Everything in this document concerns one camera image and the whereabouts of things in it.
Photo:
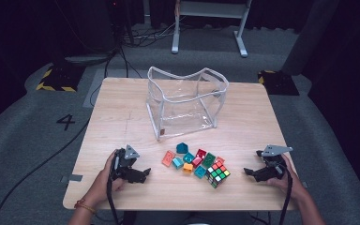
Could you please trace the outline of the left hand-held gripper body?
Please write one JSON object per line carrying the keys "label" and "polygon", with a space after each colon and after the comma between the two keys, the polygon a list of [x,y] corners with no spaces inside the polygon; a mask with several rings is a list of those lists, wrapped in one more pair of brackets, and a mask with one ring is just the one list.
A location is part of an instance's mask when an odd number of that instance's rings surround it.
{"label": "left hand-held gripper body", "polygon": [[139,172],[141,171],[128,167],[129,160],[139,156],[129,144],[125,148],[117,149],[112,160],[110,180],[114,181],[117,178],[121,178],[129,183],[143,183],[144,180],[139,179]]}

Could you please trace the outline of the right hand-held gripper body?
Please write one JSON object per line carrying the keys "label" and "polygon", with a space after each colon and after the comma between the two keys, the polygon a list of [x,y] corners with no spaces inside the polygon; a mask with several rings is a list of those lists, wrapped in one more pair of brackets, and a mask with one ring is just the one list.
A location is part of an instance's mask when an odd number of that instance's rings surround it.
{"label": "right hand-held gripper body", "polygon": [[279,146],[268,144],[263,149],[263,155],[266,158],[264,169],[265,180],[267,181],[270,178],[281,179],[284,175],[286,169],[286,163],[282,158],[282,154],[291,152],[293,149],[287,146]]}

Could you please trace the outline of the multicoloured puzzle cube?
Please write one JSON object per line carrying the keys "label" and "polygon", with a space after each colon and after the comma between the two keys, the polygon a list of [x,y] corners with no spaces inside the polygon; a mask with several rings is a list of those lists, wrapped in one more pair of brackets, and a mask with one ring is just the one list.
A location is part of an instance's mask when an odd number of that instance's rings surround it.
{"label": "multicoloured puzzle cube", "polygon": [[205,173],[207,181],[213,188],[220,186],[230,175],[230,171],[222,162],[214,163]]}

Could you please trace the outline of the green toy block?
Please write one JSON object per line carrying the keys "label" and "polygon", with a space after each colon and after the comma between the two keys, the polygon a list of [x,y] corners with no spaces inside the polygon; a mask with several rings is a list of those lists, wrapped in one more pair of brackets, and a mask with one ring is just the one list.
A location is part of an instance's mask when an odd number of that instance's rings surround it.
{"label": "green toy block", "polygon": [[204,168],[209,168],[215,163],[215,160],[216,157],[213,154],[207,153],[206,156],[204,157],[202,165],[204,166]]}

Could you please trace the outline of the clear plastic zipper bag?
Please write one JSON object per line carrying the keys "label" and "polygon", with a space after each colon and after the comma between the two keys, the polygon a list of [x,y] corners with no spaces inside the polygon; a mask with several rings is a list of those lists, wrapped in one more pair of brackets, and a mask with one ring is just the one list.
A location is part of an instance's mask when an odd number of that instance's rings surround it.
{"label": "clear plastic zipper bag", "polygon": [[186,76],[157,67],[147,72],[146,108],[158,141],[216,128],[229,82],[211,68]]}

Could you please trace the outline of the person's left hand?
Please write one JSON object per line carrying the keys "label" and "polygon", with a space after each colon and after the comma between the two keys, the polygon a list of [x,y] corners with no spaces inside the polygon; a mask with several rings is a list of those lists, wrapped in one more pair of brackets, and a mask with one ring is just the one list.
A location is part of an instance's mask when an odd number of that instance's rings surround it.
{"label": "person's left hand", "polygon": [[107,192],[114,192],[122,189],[125,181],[117,178],[112,181],[112,187],[107,188],[107,183],[110,178],[110,170],[113,162],[114,153],[111,153],[106,160],[104,168],[98,173],[92,186],[88,189],[86,194],[82,197],[87,206],[97,208],[100,204],[107,200]]}

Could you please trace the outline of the person's right hand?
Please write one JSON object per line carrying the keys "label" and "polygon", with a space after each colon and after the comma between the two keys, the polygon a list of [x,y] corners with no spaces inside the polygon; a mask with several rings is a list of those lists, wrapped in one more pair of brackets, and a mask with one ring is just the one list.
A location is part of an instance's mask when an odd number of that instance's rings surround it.
{"label": "person's right hand", "polygon": [[[307,190],[302,185],[297,174],[293,171],[293,167],[289,159],[284,154],[281,156],[286,163],[287,174],[292,178],[291,197],[297,202],[304,201],[308,196]],[[270,178],[266,181],[266,184],[280,188],[283,192],[286,192],[289,187],[289,181],[286,176],[283,176],[281,179]]]}

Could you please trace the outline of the coral toy block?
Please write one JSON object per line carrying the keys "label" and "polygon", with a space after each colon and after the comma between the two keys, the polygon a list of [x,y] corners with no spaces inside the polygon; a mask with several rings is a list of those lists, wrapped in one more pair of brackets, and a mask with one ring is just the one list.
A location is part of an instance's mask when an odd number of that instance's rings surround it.
{"label": "coral toy block", "polygon": [[166,167],[169,167],[172,164],[174,158],[175,158],[175,153],[172,152],[171,150],[168,150],[164,158],[162,159],[162,164],[165,165]]}

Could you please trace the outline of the grey tape strip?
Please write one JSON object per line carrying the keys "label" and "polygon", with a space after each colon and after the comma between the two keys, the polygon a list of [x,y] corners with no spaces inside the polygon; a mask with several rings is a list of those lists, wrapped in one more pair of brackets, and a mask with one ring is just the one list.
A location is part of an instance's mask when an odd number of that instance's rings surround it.
{"label": "grey tape strip", "polygon": [[81,182],[83,177],[78,174],[64,175],[61,177],[60,182],[68,184],[70,181]]}

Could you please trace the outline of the person's dark clothed lap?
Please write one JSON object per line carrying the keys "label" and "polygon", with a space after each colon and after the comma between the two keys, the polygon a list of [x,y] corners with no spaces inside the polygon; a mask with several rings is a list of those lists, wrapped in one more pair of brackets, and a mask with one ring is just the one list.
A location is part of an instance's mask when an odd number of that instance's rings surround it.
{"label": "person's dark clothed lap", "polygon": [[123,225],[253,225],[245,212],[129,211]]}

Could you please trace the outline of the black yellow striped stand base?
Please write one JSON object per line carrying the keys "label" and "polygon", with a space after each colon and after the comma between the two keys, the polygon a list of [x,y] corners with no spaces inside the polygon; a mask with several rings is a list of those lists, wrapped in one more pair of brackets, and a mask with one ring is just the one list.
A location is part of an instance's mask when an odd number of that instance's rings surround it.
{"label": "black yellow striped stand base", "polygon": [[50,66],[42,76],[37,90],[77,92],[85,67]]}
{"label": "black yellow striped stand base", "polygon": [[265,87],[268,95],[299,95],[293,78],[282,71],[262,70],[258,73],[258,82]]}

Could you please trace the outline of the grey flat stand base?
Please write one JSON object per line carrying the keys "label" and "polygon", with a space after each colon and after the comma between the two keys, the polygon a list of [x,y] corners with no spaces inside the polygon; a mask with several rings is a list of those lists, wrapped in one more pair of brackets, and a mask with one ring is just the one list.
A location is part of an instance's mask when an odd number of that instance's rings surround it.
{"label": "grey flat stand base", "polygon": [[112,54],[86,54],[66,57],[65,60],[75,67],[90,67],[108,62]]}

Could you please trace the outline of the black equipment stand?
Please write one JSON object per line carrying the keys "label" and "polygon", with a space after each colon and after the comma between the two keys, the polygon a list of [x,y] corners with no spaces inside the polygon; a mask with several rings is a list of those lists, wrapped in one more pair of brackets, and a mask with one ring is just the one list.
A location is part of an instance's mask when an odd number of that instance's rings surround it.
{"label": "black equipment stand", "polygon": [[112,29],[117,40],[124,35],[128,36],[131,44],[134,37],[131,29],[130,3],[129,0],[107,0],[108,10],[112,22]]}

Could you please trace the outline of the grey slanted post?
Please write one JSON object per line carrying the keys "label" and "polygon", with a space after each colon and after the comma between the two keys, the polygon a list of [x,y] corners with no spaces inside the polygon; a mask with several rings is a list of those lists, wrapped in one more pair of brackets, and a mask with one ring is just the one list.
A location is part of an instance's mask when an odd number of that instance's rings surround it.
{"label": "grey slanted post", "polygon": [[332,20],[340,0],[314,0],[307,21],[281,68],[286,75],[302,73],[315,47]]}

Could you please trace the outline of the white metal desk frame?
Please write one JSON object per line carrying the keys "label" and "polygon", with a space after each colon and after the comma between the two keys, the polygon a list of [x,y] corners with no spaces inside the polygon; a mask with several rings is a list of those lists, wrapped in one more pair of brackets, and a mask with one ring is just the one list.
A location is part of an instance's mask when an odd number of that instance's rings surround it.
{"label": "white metal desk frame", "polygon": [[233,32],[238,50],[242,57],[248,57],[248,51],[242,38],[244,28],[247,22],[248,13],[252,0],[246,0],[245,3],[213,3],[201,1],[176,0],[174,7],[174,33],[172,38],[173,54],[179,52],[180,40],[180,17],[181,16],[199,16],[225,19],[239,19],[240,24],[237,30]]}

